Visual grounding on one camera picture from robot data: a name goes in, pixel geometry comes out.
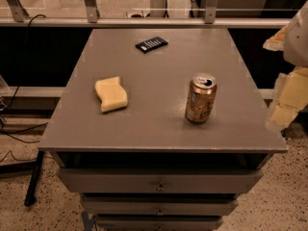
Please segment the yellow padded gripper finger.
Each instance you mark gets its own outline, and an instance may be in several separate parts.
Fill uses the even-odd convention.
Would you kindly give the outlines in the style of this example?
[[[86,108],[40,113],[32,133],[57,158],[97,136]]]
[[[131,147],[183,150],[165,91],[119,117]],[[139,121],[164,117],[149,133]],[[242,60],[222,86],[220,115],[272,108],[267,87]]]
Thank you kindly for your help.
[[[275,82],[267,129],[280,132],[308,105],[308,67],[296,66],[289,74],[280,73]]]

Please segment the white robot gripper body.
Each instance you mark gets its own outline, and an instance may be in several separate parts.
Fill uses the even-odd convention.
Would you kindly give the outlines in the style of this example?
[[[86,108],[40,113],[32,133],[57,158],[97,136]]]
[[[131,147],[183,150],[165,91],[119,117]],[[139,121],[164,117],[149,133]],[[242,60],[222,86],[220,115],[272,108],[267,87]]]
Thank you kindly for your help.
[[[286,29],[284,59],[297,66],[308,66],[308,1]]]

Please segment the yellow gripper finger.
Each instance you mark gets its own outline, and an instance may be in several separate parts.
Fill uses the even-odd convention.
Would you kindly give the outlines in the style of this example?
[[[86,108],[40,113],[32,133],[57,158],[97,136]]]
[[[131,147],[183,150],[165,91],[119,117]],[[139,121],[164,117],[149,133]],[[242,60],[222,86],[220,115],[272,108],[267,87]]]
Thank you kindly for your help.
[[[264,44],[263,48],[269,51],[283,51],[284,50],[284,41],[286,36],[287,27],[284,26],[281,28],[275,35],[268,38]]]

